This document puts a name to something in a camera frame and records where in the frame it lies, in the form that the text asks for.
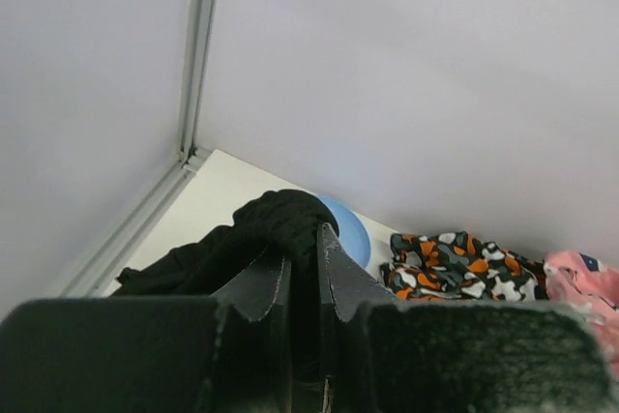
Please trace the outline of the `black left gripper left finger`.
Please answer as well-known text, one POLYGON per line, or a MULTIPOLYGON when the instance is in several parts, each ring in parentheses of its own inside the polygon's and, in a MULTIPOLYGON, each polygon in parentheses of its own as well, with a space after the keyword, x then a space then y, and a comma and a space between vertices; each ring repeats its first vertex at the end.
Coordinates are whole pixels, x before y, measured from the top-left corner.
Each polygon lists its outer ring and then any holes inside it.
POLYGON ((1 325, 5 412, 287 412, 291 265, 209 296, 48 299, 1 325))

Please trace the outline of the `pink shark print cloth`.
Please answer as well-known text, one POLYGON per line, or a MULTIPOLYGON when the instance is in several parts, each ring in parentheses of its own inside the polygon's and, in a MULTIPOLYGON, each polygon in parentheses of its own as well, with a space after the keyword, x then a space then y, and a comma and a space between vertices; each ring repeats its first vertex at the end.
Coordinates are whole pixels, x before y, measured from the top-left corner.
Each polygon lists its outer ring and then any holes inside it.
POLYGON ((549 253, 544 271, 548 298, 569 305, 593 328, 618 375, 618 271, 577 251, 549 253))

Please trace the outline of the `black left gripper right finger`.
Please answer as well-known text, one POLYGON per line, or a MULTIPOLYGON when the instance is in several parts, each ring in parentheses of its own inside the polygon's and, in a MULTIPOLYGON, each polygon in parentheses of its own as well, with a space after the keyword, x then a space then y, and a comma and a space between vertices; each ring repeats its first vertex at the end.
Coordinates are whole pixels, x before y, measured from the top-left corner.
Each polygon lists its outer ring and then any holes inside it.
POLYGON ((317 233, 327 412, 614 412, 593 332, 551 302, 404 301, 317 233))

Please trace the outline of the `black cloth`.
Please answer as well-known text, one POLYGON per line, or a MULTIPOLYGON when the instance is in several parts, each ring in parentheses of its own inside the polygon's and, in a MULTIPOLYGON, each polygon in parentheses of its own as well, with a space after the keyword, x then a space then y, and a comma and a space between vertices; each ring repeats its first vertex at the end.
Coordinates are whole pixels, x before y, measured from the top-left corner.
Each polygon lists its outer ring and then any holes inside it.
POLYGON ((267 253, 292 264, 291 336, 295 377, 319 378, 319 284, 317 233, 339 225, 316 196, 299 190, 267 191, 197 242, 170 250, 141 270, 124 268, 116 278, 117 296, 211 295, 267 253))

